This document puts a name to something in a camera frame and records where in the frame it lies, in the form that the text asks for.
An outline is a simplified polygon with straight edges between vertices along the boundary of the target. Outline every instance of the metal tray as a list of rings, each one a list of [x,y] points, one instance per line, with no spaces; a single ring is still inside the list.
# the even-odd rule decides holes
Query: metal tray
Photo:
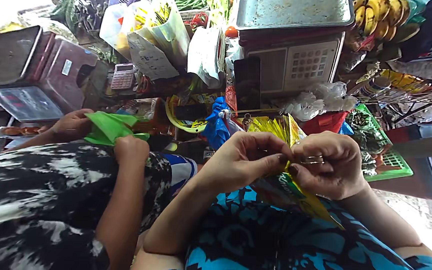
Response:
[[[351,0],[241,0],[236,29],[344,27],[354,22]]]

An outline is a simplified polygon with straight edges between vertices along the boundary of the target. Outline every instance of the pink calculator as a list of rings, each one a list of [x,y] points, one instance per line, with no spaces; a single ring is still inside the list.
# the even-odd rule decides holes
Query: pink calculator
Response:
[[[111,89],[129,89],[135,82],[135,66],[131,63],[117,64],[114,67]]]

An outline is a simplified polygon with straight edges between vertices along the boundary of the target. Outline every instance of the weighing scale keypad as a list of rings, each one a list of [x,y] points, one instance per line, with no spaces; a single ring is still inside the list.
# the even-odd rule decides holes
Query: weighing scale keypad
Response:
[[[322,77],[327,65],[329,49],[317,49],[293,54],[291,79]]]

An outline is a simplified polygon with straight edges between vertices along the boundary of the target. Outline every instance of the yellow snack packet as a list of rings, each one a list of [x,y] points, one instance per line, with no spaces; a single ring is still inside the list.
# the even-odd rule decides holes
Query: yellow snack packet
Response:
[[[291,114],[273,120],[266,116],[255,117],[252,119],[248,131],[271,132],[285,141],[290,147],[306,137],[306,134],[298,126]],[[289,212],[306,213],[311,217],[333,222],[344,230],[343,226],[329,214],[315,195],[304,191],[292,180],[287,171],[288,166],[289,162],[284,172],[256,180],[250,185],[251,188],[263,201],[273,206]]]

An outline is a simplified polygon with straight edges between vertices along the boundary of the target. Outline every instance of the hand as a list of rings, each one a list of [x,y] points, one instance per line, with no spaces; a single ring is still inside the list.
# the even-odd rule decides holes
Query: hand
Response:
[[[214,193],[245,187],[264,175],[283,171],[291,149],[269,132],[236,132],[197,174],[201,186]]]
[[[90,131],[92,123],[85,114],[92,114],[90,108],[70,112],[59,119],[48,132],[53,134],[56,142],[71,142],[84,138]]]
[[[289,172],[300,187],[332,200],[351,197],[366,188],[358,144],[347,135],[325,131],[311,134],[291,148],[293,158],[323,156],[324,164],[291,164]]]
[[[149,145],[142,139],[131,135],[119,137],[114,145],[114,155],[119,165],[122,163],[134,164],[143,162],[145,164],[149,157]]]

